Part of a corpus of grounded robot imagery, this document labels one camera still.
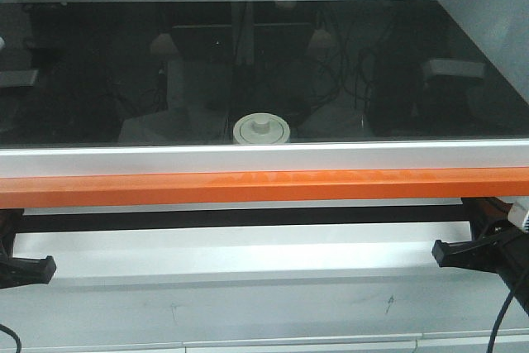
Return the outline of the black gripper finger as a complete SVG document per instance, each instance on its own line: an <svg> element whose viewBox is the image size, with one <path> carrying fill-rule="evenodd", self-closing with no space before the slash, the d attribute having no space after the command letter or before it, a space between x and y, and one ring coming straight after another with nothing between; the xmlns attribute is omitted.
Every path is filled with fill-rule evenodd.
<svg viewBox="0 0 529 353"><path fill-rule="evenodd" d="M44 259L1 256L1 288L9 289L31 284L48 284L56 271L52 256Z"/></svg>

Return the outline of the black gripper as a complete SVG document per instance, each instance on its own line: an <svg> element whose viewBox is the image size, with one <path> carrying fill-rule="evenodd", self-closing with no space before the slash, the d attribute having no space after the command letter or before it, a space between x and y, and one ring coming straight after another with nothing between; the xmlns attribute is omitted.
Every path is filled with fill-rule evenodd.
<svg viewBox="0 0 529 353"><path fill-rule="evenodd" d="M513 287L528 268L528 235L508 220L511 205L490 198L463 198L471 241L436 240L432 255L440 267L472 267L496 273Z"/></svg>

